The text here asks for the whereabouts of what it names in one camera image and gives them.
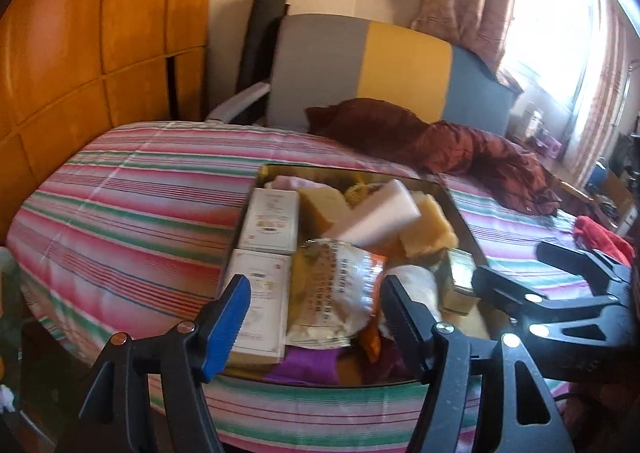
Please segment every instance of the bed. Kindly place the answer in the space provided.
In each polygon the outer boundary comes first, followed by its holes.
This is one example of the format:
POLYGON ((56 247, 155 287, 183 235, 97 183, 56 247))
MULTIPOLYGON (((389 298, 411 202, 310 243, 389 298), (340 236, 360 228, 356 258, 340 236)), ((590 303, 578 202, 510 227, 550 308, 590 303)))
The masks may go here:
MULTIPOLYGON (((266 162, 416 176, 295 131, 178 121, 112 129, 53 173, 11 225, 7 246, 34 315, 88 364, 117 331, 142 338, 193 317, 216 292, 227 243, 266 162)), ((574 245, 571 215, 515 213, 469 179, 441 178, 492 267, 550 297, 590 295, 580 277, 534 259, 541 240, 574 245)), ((404 451, 426 391, 417 383, 301 388, 223 375, 204 388, 223 441, 270 452, 404 451)), ((162 409, 158 378, 150 391, 162 409)), ((459 451, 470 450, 478 396, 474 382, 459 451)))

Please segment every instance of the open box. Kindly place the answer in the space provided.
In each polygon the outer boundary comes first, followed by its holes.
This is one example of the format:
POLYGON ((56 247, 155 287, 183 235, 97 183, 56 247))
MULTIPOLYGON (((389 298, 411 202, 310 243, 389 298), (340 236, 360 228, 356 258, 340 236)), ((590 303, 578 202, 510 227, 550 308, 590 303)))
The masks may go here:
MULTIPOLYGON (((275 179, 277 176, 295 176, 312 180, 314 182, 321 182, 333 188, 336 188, 342 193, 344 193, 348 188, 357 183, 382 183, 397 179, 401 181, 402 184, 404 184, 407 189, 409 189, 409 191, 421 191, 423 193, 433 195, 458 237, 458 240, 460 242, 458 248, 471 254, 474 258, 474 261, 476 262, 476 266, 487 265, 486 257, 482 253, 478 242, 476 242, 476 239, 466 225, 466 222, 453 203, 453 200, 447 192, 446 188, 437 182, 343 168, 267 164, 262 166, 258 170, 258 175, 252 186, 252 194, 255 188, 264 187, 267 182, 273 181, 273 179, 275 179)), ((230 246, 227 249, 226 256, 223 261, 223 266, 220 271, 221 279, 225 277, 226 267, 229 263, 231 253, 238 245, 240 233, 244 224, 244 218, 250 202, 251 195, 242 207, 242 211, 238 218, 236 229, 234 230, 230 246)), ((298 244, 300 245, 305 241, 306 238, 305 235, 302 235, 302 232, 300 232, 299 234, 300 237, 298 244)), ((443 255, 444 252, 424 258, 420 257, 413 260, 407 259, 406 264, 428 267, 440 261, 440 258, 443 255)), ((440 300, 442 299, 441 292, 438 292, 438 298, 440 300)), ((474 307, 466 316, 461 316, 459 314, 447 311, 447 309, 444 309, 442 307, 442 303, 440 303, 439 308, 444 321, 455 325, 463 333, 470 337, 478 337, 484 339, 495 338, 501 333, 501 331, 505 330, 506 323, 508 322, 508 318, 504 313, 482 303, 482 301, 476 307, 474 307)), ((340 362, 338 362, 338 374, 340 376, 341 386, 360 385, 357 379, 353 378, 347 372, 350 368, 353 368, 353 361, 358 362, 361 360, 364 360, 363 351, 352 350, 342 355, 340 361, 344 363, 345 367, 341 368, 340 362)), ((225 375, 241 377, 244 379, 253 379, 256 381, 262 380, 262 374, 260 372, 249 369, 241 369, 238 367, 228 367, 225 370, 225 375)), ((380 383, 378 386, 387 386, 392 384, 397 383, 385 382, 380 383)))

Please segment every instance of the brown blanket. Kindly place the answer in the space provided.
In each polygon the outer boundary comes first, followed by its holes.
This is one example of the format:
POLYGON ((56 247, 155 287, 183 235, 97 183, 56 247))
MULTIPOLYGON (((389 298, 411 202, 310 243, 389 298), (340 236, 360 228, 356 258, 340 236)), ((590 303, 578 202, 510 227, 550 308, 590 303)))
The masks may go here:
POLYGON ((552 214, 560 198, 533 152, 480 129, 427 124, 409 110, 374 99, 306 109, 309 133, 418 172, 468 174, 500 204, 526 214, 552 214))

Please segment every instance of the small box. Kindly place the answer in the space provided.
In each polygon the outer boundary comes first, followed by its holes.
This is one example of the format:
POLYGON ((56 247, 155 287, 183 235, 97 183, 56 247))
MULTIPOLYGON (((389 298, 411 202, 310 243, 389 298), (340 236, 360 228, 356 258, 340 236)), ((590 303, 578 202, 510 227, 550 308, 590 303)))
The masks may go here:
POLYGON ((467 315, 476 306, 478 298, 471 286, 475 270, 476 263, 469 253, 460 249, 447 250, 436 273, 445 310, 467 315))
POLYGON ((234 274, 251 284, 251 303, 229 364, 274 365, 284 358, 291 257, 235 249, 226 269, 224 287, 234 274))
POLYGON ((297 191, 254 189, 238 248, 278 255, 295 253, 299 204, 297 191))

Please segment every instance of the gray armrest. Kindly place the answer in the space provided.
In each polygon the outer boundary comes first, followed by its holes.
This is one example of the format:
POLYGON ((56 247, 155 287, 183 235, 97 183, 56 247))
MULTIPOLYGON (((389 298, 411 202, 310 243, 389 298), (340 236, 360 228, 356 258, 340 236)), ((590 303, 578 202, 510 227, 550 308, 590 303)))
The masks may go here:
POLYGON ((233 118, 244 112, 256 100, 264 97, 271 91, 271 84, 259 81, 252 84, 249 88, 245 88, 242 92, 238 92, 235 96, 230 97, 224 102, 217 105, 206 120, 221 120, 222 122, 231 122, 233 118))

